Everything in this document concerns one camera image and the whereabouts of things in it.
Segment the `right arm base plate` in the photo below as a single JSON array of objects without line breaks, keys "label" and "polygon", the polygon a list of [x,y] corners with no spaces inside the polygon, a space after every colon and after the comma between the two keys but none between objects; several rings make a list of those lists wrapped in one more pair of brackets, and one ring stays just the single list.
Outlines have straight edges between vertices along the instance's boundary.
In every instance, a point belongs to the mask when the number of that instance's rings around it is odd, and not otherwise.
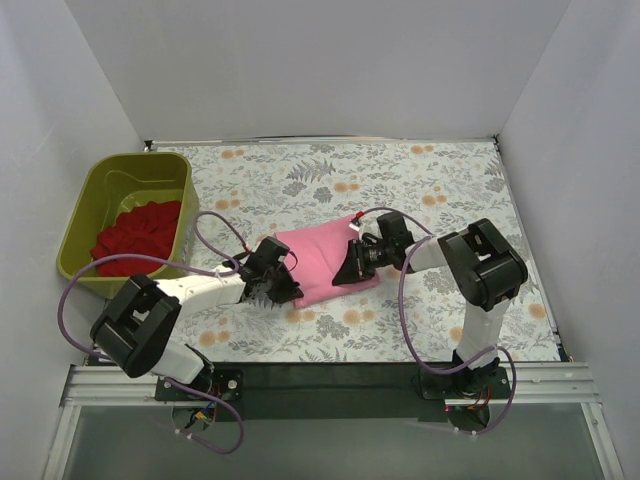
[{"label": "right arm base plate", "polygon": [[462,374],[437,376],[420,370],[411,380],[415,392],[426,400],[477,400],[489,395],[489,399],[507,399],[511,385],[504,368],[499,367],[490,375],[482,375],[467,381]]}]

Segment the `red t-shirt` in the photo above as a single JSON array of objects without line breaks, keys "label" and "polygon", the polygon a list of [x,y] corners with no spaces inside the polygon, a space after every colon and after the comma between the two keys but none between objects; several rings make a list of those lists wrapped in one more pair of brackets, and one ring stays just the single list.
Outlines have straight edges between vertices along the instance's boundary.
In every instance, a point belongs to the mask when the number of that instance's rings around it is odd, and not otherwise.
[{"label": "red t-shirt", "polygon": [[[97,235],[90,250],[94,260],[110,255],[140,254],[168,259],[173,249],[181,202],[148,202],[118,215],[115,224]],[[160,264],[135,258],[119,258],[97,267],[101,277],[149,275]]]}]

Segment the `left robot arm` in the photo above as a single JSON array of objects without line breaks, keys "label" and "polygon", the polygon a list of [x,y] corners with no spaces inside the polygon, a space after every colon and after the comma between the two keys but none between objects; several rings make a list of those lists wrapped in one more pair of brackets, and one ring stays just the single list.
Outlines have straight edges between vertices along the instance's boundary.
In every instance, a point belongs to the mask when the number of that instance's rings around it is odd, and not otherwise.
[{"label": "left robot arm", "polygon": [[281,305],[303,297],[285,265],[295,255],[268,237],[214,270],[154,281],[130,277],[91,329],[91,339],[127,376],[168,377],[193,400],[214,383],[214,365],[197,349],[171,338],[179,320],[216,306],[264,301]]}]

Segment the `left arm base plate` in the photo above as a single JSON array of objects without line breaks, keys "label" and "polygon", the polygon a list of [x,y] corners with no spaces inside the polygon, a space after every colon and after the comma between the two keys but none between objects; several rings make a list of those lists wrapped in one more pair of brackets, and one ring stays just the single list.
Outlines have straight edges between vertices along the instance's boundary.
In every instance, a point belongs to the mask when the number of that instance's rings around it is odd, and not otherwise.
[{"label": "left arm base plate", "polygon": [[[215,370],[209,377],[196,379],[190,388],[231,402],[242,398],[244,380],[242,370],[223,368]],[[156,382],[154,399],[161,402],[204,401],[203,397],[185,392],[164,380]]]}]

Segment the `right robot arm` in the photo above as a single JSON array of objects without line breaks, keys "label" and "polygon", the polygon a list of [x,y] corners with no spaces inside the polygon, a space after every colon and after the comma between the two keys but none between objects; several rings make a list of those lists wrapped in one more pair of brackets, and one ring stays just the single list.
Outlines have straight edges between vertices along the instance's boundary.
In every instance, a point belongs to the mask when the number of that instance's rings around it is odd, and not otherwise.
[{"label": "right robot arm", "polygon": [[[398,313],[405,344],[417,365],[432,377],[449,377],[464,397],[475,397],[489,389],[497,375],[498,346],[503,318],[528,280],[526,263],[494,224],[484,218],[465,229],[416,241],[406,226],[410,217],[381,207],[376,219],[378,235],[359,232],[346,247],[345,259],[332,279],[334,286],[361,283],[376,270],[393,266],[401,274]],[[405,277],[446,266],[465,299],[463,331],[452,354],[452,366],[437,369],[427,365],[414,348],[405,318]]]}]

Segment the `pink t-shirt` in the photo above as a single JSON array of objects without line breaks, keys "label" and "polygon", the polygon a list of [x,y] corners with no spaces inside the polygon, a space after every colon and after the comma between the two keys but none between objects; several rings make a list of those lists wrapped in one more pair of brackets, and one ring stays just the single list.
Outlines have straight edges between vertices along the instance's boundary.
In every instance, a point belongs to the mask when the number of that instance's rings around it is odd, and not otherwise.
[{"label": "pink t-shirt", "polygon": [[296,256],[296,259],[288,257],[285,260],[303,293],[302,298],[293,301],[295,309],[354,294],[381,283],[379,275],[375,274],[372,279],[360,283],[332,284],[346,258],[348,241],[358,238],[358,233],[349,226],[350,222],[349,217],[342,217],[318,226],[275,234],[275,238]]}]

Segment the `floral patterned table mat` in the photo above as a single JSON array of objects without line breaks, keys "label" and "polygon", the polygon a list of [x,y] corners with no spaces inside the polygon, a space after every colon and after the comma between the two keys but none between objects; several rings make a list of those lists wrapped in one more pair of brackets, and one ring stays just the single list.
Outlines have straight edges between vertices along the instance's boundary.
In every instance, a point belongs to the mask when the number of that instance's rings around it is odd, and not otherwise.
[{"label": "floral patterned table mat", "polygon": [[[191,262],[212,268],[242,242],[381,207],[409,215],[416,237],[491,220],[524,259],[531,254],[504,169],[490,142],[180,145],[206,217]],[[216,307],[179,321],[173,337],[209,359],[250,362],[404,362],[412,358],[398,313],[399,273],[371,289],[304,309]],[[447,361],[465,304],[444,268],[405,277],[405,318],[426,361]]]}]

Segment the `green plastic bin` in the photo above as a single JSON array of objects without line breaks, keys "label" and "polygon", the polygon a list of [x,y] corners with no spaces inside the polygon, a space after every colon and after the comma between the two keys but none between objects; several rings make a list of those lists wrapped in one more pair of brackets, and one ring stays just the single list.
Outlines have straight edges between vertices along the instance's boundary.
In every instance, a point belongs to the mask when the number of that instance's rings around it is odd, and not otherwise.
[{"label": "green plastic bin", "polygon": [[[181,202],[173,249],[166,260],[188,264],[194,244],[193,223],[199,212],[191,164],[184,156],[171,152],[118,154],[98,162],[84,182],[58,253],[59,273],[69,279],[96,261],[90,250],[97,235],[114,225],[119,214],[150,201]],[[111,299],[128,277],[101,277],[97,267],[85,273],[79,283]],[[174,279],[185,274],[183,269],[160,264],[148,276]]]}]

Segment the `aluminium mounting rail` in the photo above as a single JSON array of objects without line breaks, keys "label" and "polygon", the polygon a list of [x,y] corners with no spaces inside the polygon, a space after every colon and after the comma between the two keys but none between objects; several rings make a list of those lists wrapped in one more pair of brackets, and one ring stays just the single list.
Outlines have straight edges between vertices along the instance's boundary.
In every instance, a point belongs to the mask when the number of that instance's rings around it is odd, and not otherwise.
[{"label": "aluminium mounting rail", "polygon": [[[448,405],[471,402],[440,381],[426,380],[409,363],[377,364],[269,364],[223,363],[216,374],[238,373],[231,384],[233,397],[249,402],[274,398],[278,394],[321,395],[363,394],[372,399],[383,394],[407,393],[425,400],[442,400]],[[588,366],[571,362],[525,362],[514,374],[501,374],[487,395],[491,405],[503,404],[507,389],[515,388],[514,401],[528,404],[598,403],[600,394]],[[153,402],[187,405],[200,398],[184,393],[152,375],[127,377],[116,366],[73,366],[67,376],[61,404],[67,405],[146,405]]]}]

